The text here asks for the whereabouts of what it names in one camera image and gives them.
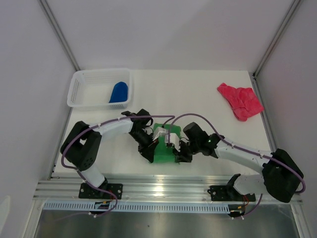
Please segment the green towel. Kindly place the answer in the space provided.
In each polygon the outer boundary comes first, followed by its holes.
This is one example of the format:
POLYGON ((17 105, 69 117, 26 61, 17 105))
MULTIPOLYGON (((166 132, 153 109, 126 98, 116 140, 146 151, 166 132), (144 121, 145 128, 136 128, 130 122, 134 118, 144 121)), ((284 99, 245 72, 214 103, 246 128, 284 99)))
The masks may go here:
MULTIPOLYGON (((155 130, 157 127, 162 127, 163 124, 155 123, 153 130, 155 130)), ((170 124, 166 124, 164 126, 165 129, 169 131, 170 124)), ((171 127, 170 133, 176 133, 179 138, 181 135, 181 127, 177 125, 173 125, 171 127)), ((176 156, 173 153, 174 147, 168 147, 165 142, 164 142, 164 137, 161 136, 158 139, 158 145, 156 146, 154 150, 154 161, 153 163, 176 163, 176 156)))

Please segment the blue towel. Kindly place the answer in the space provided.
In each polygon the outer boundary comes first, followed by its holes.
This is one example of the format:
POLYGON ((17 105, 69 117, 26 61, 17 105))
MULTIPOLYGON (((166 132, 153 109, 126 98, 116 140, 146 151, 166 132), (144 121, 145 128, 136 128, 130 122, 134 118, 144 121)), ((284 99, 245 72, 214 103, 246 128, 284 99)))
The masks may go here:
POLYGON ((114 85, 109 103, 125 102, 128 99, 128 85, 121 81, 114 85))

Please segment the pink towel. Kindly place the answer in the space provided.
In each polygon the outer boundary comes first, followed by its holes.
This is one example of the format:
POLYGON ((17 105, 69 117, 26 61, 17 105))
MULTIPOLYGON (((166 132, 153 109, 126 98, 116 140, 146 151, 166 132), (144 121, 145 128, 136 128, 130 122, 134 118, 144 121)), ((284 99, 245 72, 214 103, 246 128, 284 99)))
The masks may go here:
POLYGON ((222 83, 217 90, 229 103, 235 117, 239 121, 247 121, 248 118, 264 111, 263 105, 250 87, 235 88, 222 83))

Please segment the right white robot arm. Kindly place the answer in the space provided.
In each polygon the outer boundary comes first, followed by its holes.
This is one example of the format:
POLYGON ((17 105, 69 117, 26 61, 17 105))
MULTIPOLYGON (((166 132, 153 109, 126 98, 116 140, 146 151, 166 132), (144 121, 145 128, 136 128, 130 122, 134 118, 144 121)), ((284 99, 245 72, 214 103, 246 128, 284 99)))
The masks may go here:
POLYGON ((176 155, 189 161, 193 155, 203 154, 216 159, 225 159, 256 172, 244 176, 235 174, 228 182, 227 196, 237 200, 251 193, 267 193, 280 202, 290 202, 304 175, 290 155, 283 149, 274 152, 259 151, 225 140, 224 136, 208 135, 198 124, 192 122, 184 127, 188 142, 181 141, 176 155))

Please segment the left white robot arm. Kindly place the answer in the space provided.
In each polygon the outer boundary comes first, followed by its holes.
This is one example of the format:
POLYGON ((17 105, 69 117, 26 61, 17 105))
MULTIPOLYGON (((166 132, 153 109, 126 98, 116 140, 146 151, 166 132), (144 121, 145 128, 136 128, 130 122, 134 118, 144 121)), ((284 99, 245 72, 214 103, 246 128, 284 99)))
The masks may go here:
POLYGON ((141 109, 138 113, 125 111, 122 118, 90 127, 83 121, 77 122, 61 146, 62 165, 64 160, 72 164, 71 168, 79 173, 90 186, 90 193, 96 198, 107 194, 108 181, 95 163, 102 138, 111 139, 118 135, 129 134, 138 143, 138 152, 149 162, 154 161, 158 140, 145 129, 152 126, 154 120, 149 112, 141 109))

